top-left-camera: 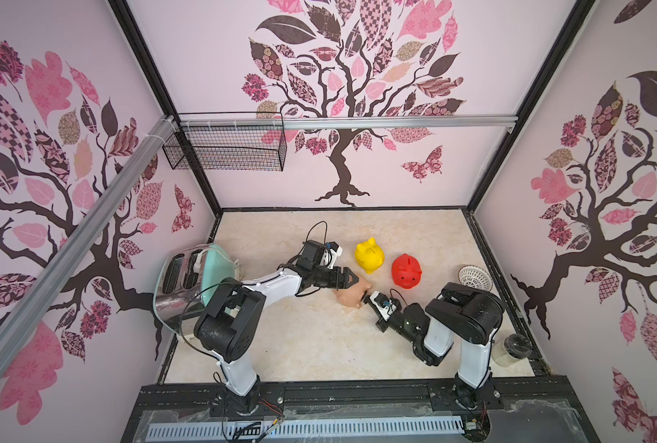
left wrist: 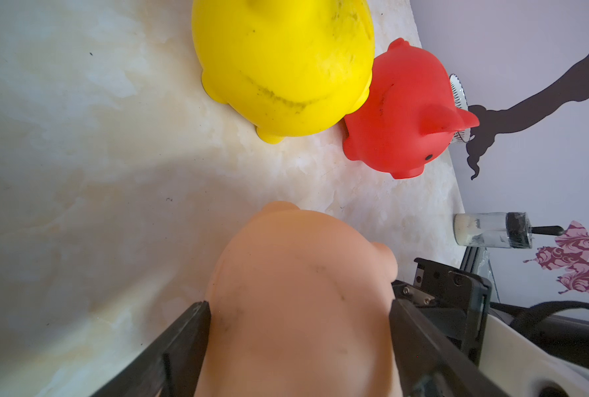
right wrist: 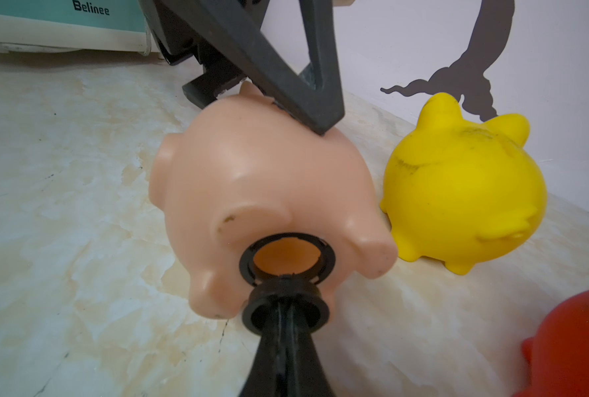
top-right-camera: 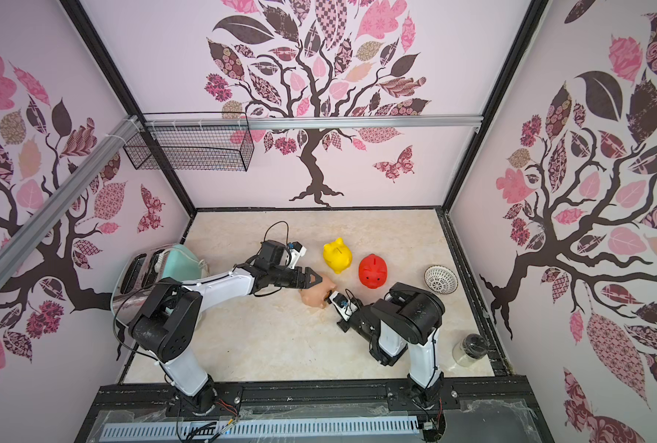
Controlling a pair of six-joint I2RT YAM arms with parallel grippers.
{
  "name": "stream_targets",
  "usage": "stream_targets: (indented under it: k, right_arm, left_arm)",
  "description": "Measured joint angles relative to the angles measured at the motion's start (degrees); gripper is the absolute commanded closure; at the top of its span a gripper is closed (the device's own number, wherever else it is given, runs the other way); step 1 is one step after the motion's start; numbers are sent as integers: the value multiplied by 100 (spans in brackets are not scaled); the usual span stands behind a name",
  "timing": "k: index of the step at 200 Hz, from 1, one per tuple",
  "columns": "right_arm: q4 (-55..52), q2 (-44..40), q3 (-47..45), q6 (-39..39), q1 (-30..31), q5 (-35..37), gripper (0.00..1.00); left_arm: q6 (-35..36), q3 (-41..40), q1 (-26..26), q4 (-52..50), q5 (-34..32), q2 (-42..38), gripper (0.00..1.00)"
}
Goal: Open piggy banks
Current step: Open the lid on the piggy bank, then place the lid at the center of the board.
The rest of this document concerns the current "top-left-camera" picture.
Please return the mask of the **pink piggy bank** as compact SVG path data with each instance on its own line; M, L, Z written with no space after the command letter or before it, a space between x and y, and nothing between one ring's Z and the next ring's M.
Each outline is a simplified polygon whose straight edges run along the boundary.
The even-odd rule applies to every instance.
M337 289L333 293L337 301L346 308L361 308L364 304L363 299L366 293L373 288L373 284L368 280L360 277L358 281L347 289Z

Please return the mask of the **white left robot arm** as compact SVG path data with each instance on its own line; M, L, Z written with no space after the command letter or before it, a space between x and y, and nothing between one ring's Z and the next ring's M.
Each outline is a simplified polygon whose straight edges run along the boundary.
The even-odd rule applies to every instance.
M306 240L300 252L274 273L240 282L226 278L214 284L214 295L194 326L194 337L217 360L228 391L239 397L251 393L258 374L247 357L265 308L289 297L310 294L310 289L349 289L358 276L336 264L343 249L335 242Z

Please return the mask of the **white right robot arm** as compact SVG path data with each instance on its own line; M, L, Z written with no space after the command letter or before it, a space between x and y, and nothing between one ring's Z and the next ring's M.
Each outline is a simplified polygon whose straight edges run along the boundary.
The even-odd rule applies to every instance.
M365 293L381 332L394 330L411 343L413 354L430 367L437 367L461 339L457 379L471 391L481 389L491 376L490 359L494 337L505 308L493 293L455 282L446 284L424 308L417 303L402 306L400 299L378 291Z

